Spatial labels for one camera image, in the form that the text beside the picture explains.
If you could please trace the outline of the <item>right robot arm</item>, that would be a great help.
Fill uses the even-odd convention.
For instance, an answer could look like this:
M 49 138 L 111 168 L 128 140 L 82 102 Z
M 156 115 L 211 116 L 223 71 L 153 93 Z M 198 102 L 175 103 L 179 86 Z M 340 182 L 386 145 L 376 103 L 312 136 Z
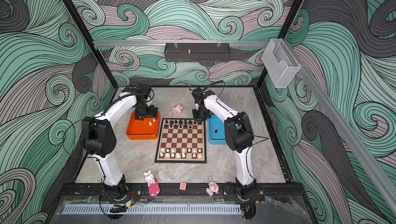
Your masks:
M 256 190 L 257 180 L 253 176 L 251 147 L 254 134 L 249 116 L 227 106 L 209 88 L 189 86 L 196 108 L 192 111 L 196 121 L 205 121 L 214 114 L 224 124 L 225 140 L 234 152 L 237 166 L 236 192 L 241 199 L 248 199 Z

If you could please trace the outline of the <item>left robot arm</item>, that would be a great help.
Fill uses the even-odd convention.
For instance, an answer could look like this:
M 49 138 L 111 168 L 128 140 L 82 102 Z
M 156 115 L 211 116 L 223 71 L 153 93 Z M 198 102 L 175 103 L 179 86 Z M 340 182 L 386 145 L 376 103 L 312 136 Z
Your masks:
M 117 144 L 113 127 L 128 110 L 134 108 L 126 131 L 127 137 L 130 140 L 158 138 L 160 113 L 151 104 L 153 97 L 154 92 L 147 84 L 126 86 L 119 97 L 101 113 L 81 122 L 82 146 L 95 159 L 102 171 L 105 192 L 114 199 L 123 199 L 127 194 L 127 186 L 113 153 Z

